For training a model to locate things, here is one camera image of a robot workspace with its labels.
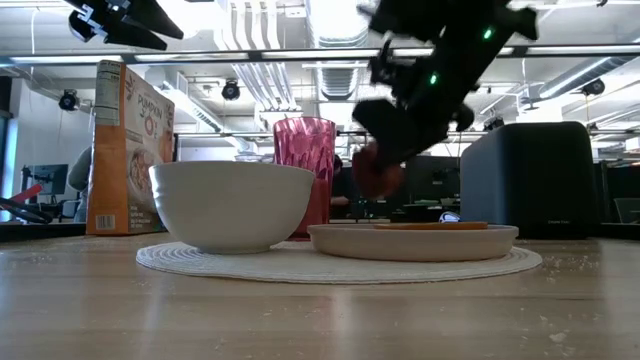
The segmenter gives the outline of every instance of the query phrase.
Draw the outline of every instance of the pink glass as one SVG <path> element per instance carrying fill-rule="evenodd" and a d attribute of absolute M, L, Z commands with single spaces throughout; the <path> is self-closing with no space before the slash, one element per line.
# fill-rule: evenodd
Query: pink glass
<path fill-rule="evenodd" d="M 307 226 L 329 223 L 336 124 L 301 117 L 280 120 L 273 126 L 274 161 L 296 166 L 316 175 L 307 212 L 290 239 L 308 239 Z"/>

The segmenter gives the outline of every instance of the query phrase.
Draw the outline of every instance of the black box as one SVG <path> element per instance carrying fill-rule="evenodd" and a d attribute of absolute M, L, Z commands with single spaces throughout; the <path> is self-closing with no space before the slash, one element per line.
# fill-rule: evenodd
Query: black box
<path fill-rule="evenodd" d="M 502 126 L 469 146 L 460 168 L 464 221 L 557 239 L 584 238 L 597 223 L 591 142 L 580 123 Z"/>

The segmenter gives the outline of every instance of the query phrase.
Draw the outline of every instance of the computer monitor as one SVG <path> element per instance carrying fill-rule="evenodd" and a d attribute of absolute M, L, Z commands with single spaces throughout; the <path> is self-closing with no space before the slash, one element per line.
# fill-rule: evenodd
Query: computer monitor
<path fill-rule="evenodd" d="M 69 165 L 34 165 L 31 170 L 31 185 L 42 185 L 38 195 L 63 195 L 67 188 Z"/>
<path fill-rule="evenodd" d="M 458 158 L 416 156 L 406 162 L 406 186 L 412 201 L 440 200 L 460 194 Z"/>

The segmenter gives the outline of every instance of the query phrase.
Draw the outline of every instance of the placemat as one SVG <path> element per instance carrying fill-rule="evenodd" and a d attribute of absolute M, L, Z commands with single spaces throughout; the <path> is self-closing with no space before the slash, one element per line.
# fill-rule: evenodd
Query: placemat
<path fill-rule="evenodd" d="M 542 262 L 533 251 L 514 247 L 504 257 L 466 262 L 415 263 L 348 259 L 324 255 L 311 243 L 283 242 L 260 254 L 211 255 L 181 242 L 138 250 L 138 263 L 161 271 L 269 282 L 385 284 L 460 280 L 505 275 Z"/>

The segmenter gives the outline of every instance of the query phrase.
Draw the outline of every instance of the desk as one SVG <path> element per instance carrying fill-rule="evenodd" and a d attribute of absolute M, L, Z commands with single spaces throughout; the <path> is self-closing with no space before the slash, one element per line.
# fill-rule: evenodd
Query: desk
<path fill-rule="evenodd" d="M 167 234 L 0 247 L 0 354 L 48 359 L 638 359 L 640 243 L 520 243 L 478 280 L 268 284 L 135 263 Z"/>

